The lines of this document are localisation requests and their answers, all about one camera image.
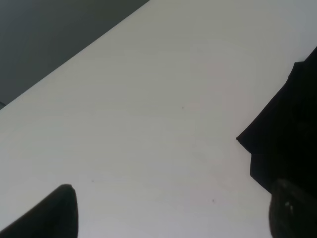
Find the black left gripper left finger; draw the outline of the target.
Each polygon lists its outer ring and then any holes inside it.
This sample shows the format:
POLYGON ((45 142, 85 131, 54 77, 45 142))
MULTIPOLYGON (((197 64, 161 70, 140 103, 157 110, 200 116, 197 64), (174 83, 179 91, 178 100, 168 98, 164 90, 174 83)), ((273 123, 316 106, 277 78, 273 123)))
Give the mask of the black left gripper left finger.
POLYGON ((62 184, 1 230, 2 238, 76 238, 79 214, 75 189, 62 184))

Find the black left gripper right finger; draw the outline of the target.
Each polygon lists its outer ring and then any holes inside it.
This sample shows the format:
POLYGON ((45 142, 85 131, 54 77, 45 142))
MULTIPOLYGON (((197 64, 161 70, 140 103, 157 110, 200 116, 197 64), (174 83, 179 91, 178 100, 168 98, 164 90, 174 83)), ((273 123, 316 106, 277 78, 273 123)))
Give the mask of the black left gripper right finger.
POLYGON ((273 238, 315 238, 317 200, 291 182, 279 179, 271 190, 268 220, 273 238))

